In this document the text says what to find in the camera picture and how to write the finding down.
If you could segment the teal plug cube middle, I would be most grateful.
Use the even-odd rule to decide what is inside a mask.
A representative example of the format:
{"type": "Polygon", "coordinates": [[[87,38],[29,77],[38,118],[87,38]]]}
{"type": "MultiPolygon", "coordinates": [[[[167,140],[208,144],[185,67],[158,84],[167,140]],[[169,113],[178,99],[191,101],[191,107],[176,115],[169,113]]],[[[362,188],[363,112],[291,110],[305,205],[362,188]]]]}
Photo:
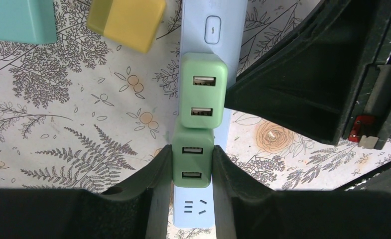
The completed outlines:
{"type": "Polygon", "coordinates": [[[0,0],[0,40],[48,44],[57,40],[52,0],[0,0]]]}

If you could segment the green plug cube bottom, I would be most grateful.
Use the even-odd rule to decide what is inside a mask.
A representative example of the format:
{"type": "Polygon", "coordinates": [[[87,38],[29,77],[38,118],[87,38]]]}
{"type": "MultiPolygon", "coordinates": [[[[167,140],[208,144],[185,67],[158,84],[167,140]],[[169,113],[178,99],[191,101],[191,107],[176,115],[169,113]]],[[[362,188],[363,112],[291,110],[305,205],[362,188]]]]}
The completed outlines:
{"type": "Polygon", "coordinates": [[[180,61],[179,116],[184,127],[220,126],[228,67],[213,53],[185,53],[180,61]]]}

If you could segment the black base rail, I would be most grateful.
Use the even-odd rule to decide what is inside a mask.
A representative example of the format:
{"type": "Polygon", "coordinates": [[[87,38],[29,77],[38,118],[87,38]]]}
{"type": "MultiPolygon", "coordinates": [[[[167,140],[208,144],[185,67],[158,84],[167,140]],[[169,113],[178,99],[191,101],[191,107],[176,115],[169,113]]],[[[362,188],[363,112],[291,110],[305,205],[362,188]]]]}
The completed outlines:
{"type": "Polygon", "coordinates": [[[391,162],[338,187],[337,190],[368,190],[391,193],[391,162]]]}

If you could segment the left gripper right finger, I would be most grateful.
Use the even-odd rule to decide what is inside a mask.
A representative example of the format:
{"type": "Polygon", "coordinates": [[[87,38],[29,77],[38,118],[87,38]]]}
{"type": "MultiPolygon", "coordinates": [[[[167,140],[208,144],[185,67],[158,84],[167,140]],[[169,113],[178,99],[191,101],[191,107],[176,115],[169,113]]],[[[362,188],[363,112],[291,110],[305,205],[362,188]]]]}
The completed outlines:
{"type": "Polygon", "coordinates": [[[213,149],[219,239],[391,239],[391,194],[275,191],[213,149]]]}

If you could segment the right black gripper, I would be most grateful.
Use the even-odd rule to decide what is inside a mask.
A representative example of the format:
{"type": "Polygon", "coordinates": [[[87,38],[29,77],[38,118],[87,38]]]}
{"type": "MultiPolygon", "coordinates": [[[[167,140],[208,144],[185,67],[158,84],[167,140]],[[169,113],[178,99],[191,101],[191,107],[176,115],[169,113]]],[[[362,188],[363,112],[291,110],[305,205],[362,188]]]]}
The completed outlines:
{"type": "Polygon", "coordinates": [[[381,150],[391,139],[391,0],[321,0],[287,26],[225,106],[320,143],[381,150]]]}

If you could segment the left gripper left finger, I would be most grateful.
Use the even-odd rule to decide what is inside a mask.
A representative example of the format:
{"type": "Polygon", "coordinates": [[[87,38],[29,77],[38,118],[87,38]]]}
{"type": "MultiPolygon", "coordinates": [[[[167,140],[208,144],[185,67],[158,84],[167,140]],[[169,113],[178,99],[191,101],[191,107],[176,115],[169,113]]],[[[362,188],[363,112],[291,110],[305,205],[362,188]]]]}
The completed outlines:
{"type": "Polygon", "coordinates": [[[172,150],[100,194],[0,189],[0,239],[164,239],[172,150]]]}

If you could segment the green plug cube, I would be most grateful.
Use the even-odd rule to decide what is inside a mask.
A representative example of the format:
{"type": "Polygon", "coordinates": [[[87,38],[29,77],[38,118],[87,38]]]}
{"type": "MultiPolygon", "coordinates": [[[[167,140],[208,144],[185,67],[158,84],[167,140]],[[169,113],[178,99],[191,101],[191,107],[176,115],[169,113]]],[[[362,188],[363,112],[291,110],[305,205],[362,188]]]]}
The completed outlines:
{"type": "Polygon", "coordinates": [[[212,129],[175,125],[172,137],[172,179],[177,187],[206,188],[211,183],[212,129]]]}
{"type": "Polygon", "coordinates": [[[185,53],[180,61],[179,116],[184,127],[220,126],[228,67],[213,53],[185,53]]]}

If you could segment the blue power strip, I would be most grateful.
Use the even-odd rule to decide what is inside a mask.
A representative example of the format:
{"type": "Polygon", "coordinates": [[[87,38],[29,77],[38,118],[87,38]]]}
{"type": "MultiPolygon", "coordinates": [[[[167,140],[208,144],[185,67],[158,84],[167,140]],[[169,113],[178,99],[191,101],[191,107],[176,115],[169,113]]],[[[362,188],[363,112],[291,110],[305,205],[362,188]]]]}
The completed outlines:
{"type": "MultiPolygon", "coordinates": [[[[246,10],[245,0],[183,1],[180,61],[188,52],[216,54],[228,67],[227,90],[236,82],[246,10]]],[[[182,124],[179,109],[175,125],[177,123],[182,124]]],[[[230,110],[224,106],[222,123],[212,129],[214,147],[226,148],[229,128],[230,110]]],[[[211,183],[206,188],[174,185],[173,209],[173,224],[176,227],[211,228],[215,223],[212,175],[211,183]]]]}

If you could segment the yellow plug cube lower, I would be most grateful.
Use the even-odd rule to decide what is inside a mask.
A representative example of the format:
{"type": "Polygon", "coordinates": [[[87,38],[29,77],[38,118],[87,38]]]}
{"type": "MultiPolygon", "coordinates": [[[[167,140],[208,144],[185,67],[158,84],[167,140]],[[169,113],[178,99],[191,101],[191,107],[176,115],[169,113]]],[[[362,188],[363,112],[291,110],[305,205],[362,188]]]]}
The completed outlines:
{"type": "Polygon", "coordinates": [[[162,21],[164,0],[93,0],[87,27],[138,52],[152,46],[162,21]]]}

